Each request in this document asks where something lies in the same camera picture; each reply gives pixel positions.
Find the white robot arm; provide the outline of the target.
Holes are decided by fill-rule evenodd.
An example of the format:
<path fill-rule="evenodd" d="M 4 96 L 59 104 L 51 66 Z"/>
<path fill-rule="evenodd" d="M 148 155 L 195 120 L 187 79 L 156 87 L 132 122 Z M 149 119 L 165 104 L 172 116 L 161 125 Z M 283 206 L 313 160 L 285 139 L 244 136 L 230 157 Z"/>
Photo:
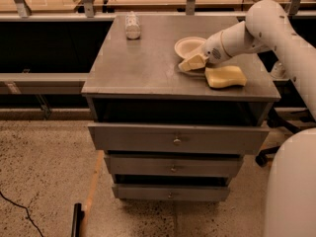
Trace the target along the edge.
<path fill-rule="evenodd" d="M 316 119 L 316 48 L 292 27 L 278 2 L 261 0 L 245 20 L 209 37 L 184 56 L 182 71 L 271 50 Z M 316 128 L 299 131 L 277 150 L 265 206 L 263 237 L 316 237 Z"/>

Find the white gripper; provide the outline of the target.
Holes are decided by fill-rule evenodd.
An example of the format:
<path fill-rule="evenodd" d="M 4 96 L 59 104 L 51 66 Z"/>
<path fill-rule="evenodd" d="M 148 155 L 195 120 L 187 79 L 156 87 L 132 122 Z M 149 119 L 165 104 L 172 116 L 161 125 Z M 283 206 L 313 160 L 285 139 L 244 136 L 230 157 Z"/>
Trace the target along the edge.
<path fill-rule="evenodd" d="M 224 48 L 222 32 L 210 36 L 205 41 L 202 45 L 202 53 L 187 55 L 178 65 L 179 69 L 188 72 L 204 68 L 207 62 L 218 64 L 231 58 Z"/>

